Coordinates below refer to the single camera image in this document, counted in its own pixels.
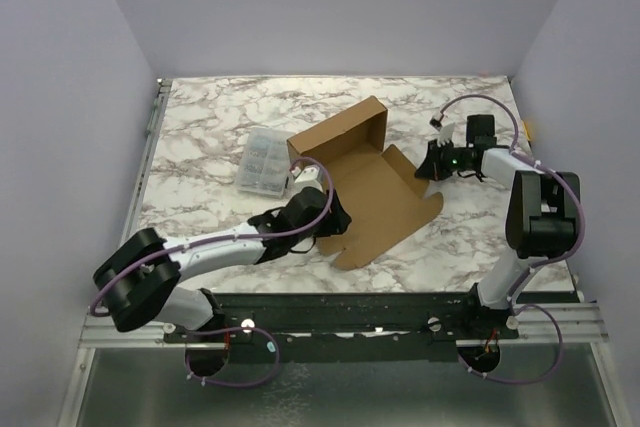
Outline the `brown cardboard box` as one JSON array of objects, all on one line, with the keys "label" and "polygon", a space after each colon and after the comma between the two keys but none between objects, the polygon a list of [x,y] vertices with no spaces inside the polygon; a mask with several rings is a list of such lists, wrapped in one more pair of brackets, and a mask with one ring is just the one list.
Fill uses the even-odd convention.
[{"label": "brown cardboard box", "polygon": [[393,144],[386,145],[388,109],[374,96],[290,137],[290,158],[311,157],[329,172],[342,207],[352,218],[346,232],[319,241],[340,270],[362,268],[442,211],[443,196],[429,195],[427,180]]}]

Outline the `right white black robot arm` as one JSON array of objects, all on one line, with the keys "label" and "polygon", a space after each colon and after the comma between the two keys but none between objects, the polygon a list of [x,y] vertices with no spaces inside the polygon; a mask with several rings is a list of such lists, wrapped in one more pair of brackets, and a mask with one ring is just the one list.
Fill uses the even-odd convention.
[{"label": "right white black robot arm", "polygon": [[585,215],[580,178],[558,172],[501,145],[490,114],[467,118],[466,144],[452,140],[454,126],[434,116],[438,137],[427,144],[414,177],[441,183],[454,175],[491,179],[510,190],[505,220],[507,249],[469,293],[469,306],[459,314],[461,330],[481,338],[495,317],[512,313],[514,301],[542,267],[571,257],[584,238]]}]

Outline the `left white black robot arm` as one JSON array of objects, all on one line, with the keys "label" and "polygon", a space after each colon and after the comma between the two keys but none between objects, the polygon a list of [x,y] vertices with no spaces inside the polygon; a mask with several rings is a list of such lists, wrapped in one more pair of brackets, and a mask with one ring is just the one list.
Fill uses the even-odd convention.
[{"label": "left white black robot arm", "polygon": [[221,327],[216,303],[207,290],[182,289],[181,282],[227,267],[279,259],[304,240],[346,233],[351,222],[336,191],[305,187],[286,205],[210,236],[166,239],[153,228],[141,229],[95,271],[98,297],[91,313],[103,307],[120,332],[158,321],[210,341]]}]

